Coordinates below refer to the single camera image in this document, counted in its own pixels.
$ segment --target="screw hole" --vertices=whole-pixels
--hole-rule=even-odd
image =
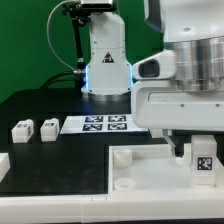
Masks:
[[[191,28],[189,28],[189,27],[184,29],[184,32],[189,32],[189,31],[191,31]]]

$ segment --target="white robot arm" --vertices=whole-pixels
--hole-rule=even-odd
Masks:
[[[125,24],[115,13],[98,13],[112,8],[113,0],[81,0],[81,7],[96,10],[90,16],[91,61],[83,96],[98,101],[129,98],[132,74],[125,54]]]
[[[224,130],[223,9],[223,0],[145,0],[146,21],[164,31],[164,51],[133,66],[138,126]]]

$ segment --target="green wall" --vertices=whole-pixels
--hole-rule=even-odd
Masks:
[[[0,1],[0,102],[13,92],[39,88],[51,76],[67,71],[52,54],[46,38],[46,23],[60,0]],[[119,0],[126,23],[127,58],[133,64],[162,49],[162,36],[144,23],[143,0]],[[52,19],[52,42],[59,55],[76,66],[75,46],[69,16],[60,10]],[[81,31],[84,56],[89,60],[88,27]],[[71,87],[71,84],[54,85]]]

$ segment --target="black table surface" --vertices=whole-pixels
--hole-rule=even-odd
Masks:
[[[109,146],[161,144],[165,143],[164,140],[152,139],[148,132],[124,132],[59,135],[54,143],[42,143],[40,127],[44,120],[51,118],[59,119],[61,128],[67,116],[130,113],[130,100],[96,102],[82,99],[75,89],[14,93],[0,104],[0,153],[9,153],[11,165],[0,183],[0,197],[107,193]],[[12,128],[18,121],[26,119],[34,121],[34,135],[27,144],[13,144]],[[177,153],[181,153],[183,144],[190,141],[191,133],[179,131],[176,135],[179,139]],[[222,133],[216,133],[216,140],[223,145]],[[223,150],[218,151],[218,156],[224,158]],[[224,221],[191,220],[190,223]]]

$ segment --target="printed marker sheet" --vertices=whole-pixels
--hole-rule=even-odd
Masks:
[[[130,114],[68,116],[61,134],[97,133],[97,132],[143,132],[146,128],[138,128]]]

